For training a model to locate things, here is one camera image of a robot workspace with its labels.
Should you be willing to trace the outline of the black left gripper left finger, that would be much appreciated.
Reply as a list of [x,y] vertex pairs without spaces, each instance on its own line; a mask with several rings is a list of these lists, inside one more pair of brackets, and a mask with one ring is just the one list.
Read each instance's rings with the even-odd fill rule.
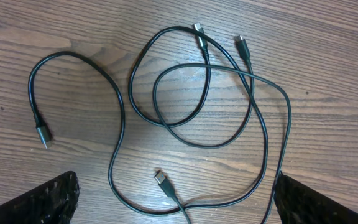
[[76,173],[65,172],[0,205],[0,224],[70,223],[79,196]]

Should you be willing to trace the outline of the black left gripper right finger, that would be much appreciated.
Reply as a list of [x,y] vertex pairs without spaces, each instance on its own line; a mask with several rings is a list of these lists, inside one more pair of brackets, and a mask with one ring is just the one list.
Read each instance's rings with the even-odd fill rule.
[[358,224],[358,213],[285,174],[274,201],[283,224]]

